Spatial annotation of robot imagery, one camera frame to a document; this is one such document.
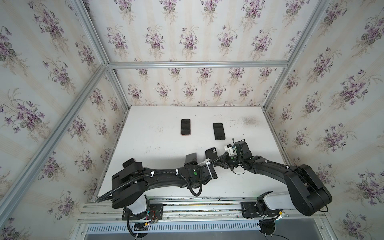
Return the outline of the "black phone case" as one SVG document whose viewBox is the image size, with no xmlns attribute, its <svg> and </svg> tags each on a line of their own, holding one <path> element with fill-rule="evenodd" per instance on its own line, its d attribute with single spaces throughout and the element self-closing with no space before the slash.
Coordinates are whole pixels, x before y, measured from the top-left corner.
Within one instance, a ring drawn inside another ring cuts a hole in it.
<svg viewBox="0 0 384 240">
<path fill-rule="evenodd" d="M 215 160 L 218 157 L 217 149 L 215 147 L 205 151 L 206 159 Z"/>
</svg>

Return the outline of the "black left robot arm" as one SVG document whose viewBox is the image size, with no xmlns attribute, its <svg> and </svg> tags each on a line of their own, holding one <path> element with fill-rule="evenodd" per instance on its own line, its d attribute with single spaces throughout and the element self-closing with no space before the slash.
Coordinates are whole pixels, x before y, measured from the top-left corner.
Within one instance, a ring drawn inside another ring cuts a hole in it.
<svg viewBox="0 0 384 240">
<path fill-rule="evenodd" d="M 112 176 L 112 208 L 123 209 L 139 199 L 146 191 L 165 187 L 188 189 L 194 197 L 201 195 L 203 185 L 218 178 L 211 164 L 198 165 L 192 160 L 176 169 L 150 169 L 130 159 L 123 169 Z"/>
</svg>

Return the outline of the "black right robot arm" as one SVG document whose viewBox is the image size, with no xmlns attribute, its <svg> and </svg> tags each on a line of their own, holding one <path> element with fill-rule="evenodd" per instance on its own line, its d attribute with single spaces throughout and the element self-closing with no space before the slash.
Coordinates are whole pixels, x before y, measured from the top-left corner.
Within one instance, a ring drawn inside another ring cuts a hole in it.
<svg viewBox="0 0 384 240">
<path fill-rule="evenodd" d="M 250 173 L 285 184 L 288 190 L 287 202 L 291 202 L 297 211 L 307 217 L 327 208 L 333 200 L 327 187 L 310 166 L 284 165 L 262 156 L 254 156 L 244 140 L 227 145 L 221 156 L 216 150 L 206 151 L 206 158 L 211 159 L 214 166 L 230 170 L 242 167 Z"/>
</svg>

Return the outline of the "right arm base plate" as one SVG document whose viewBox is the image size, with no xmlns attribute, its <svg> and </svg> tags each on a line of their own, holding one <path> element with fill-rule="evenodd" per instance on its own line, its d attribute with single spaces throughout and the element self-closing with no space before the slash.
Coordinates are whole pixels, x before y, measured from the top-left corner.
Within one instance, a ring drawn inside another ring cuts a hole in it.
<svg viewBox="0 0 384 240">
<path fill-rule="evenodd" d="M 283 210 L 271 210 L 263 201 L 257 202 L 241 202 L 242 216 L 247 219 L 251 218 L 275 218 L 280 216 Z"/>
</svg>

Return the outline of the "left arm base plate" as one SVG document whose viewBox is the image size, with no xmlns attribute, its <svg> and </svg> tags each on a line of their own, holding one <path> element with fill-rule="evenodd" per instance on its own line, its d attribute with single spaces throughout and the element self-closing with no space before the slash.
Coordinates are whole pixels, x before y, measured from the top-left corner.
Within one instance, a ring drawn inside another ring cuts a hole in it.
<svg viewBox="0 0 384 240">
<path fill-rule="evenodd" d="M 136 221 L 136 220 L 145 220 L 145 221 L 152 221 L 152 220 L 161 220 L 163 218 L 163 211 L 164 211 L 164 204 L 150 204 L 149 208 L 145 210 L 144 212 L 134 215 L 133 213 L 128 213 L 126 211 L 123 211 L 122 220 L 126 221 L 128 218 L 130 221 Z"/>
</svg>

